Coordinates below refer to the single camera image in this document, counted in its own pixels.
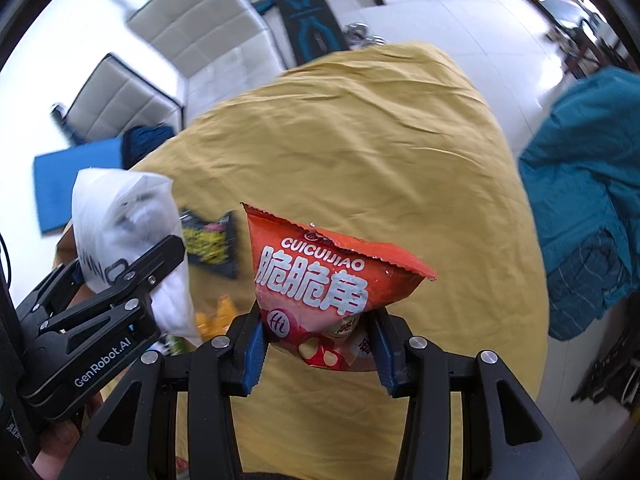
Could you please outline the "operator hand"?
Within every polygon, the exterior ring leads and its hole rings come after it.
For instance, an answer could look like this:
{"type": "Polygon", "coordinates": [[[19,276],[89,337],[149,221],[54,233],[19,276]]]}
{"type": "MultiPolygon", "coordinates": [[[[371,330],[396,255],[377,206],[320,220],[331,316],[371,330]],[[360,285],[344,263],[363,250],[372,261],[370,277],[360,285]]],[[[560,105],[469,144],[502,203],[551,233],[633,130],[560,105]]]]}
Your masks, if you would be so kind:
{"type": "Polygon", "coordinates": [[[81,436],[82,422],[59,422],[40,438],[40,452],[34,461],[34,471],[40,479],[56,480],[66,460],[81,436]]]}

